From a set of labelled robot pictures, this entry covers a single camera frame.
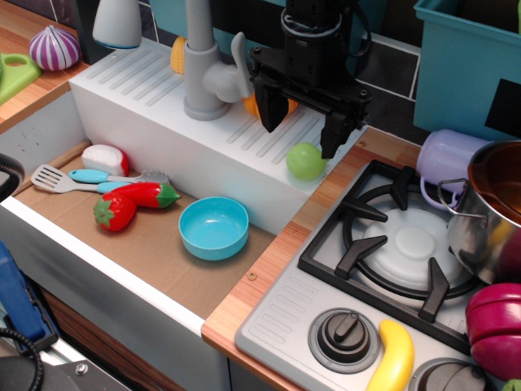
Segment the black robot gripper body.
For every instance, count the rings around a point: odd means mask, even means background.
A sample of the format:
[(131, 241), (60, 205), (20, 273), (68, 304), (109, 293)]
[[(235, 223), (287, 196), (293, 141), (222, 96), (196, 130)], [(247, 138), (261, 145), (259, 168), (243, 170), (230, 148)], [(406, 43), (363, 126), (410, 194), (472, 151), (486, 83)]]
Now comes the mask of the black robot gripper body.
[(340, 33), (325, 37), (288, 33), (282, 49), (255, 47), (249, 55), (254, 86), (257, 82), (272, 86), (287, 99), (325, 116), (343, 113), (354, 129), (365, 124), (371, 95), (347, 70)]

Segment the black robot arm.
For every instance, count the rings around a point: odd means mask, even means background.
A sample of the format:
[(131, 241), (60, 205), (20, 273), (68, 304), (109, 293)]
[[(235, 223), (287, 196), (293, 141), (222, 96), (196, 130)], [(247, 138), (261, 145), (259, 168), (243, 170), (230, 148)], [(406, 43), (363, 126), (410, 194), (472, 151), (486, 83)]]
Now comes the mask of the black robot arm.
[(331, 159), (350, 134), (366, 123), (372, 95), (347, 68), (352, 18), (368, 24), (356, 1), (288, 1), (280, 23), (282, 49), (254, 48), (251, 71), (260, 119), (274, 131), (290, 101), (325, 117), (322, 157)]

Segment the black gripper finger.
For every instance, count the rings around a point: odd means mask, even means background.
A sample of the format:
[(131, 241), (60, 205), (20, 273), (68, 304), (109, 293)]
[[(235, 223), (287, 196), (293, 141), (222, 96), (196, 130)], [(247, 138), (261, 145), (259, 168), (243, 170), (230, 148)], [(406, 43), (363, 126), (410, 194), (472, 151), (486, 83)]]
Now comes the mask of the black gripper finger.
[(353, 123), (347, 115), (339, 112), (327, 115), (320, 139), (322, 159), (332, 159), (338, 148), (347, 142), (352, 131)]
[(288, 99), (282, 95), (279, 89), (259, 82), (254, 86), (254, 93), (262, 125), (271, 133), (288, 114)]

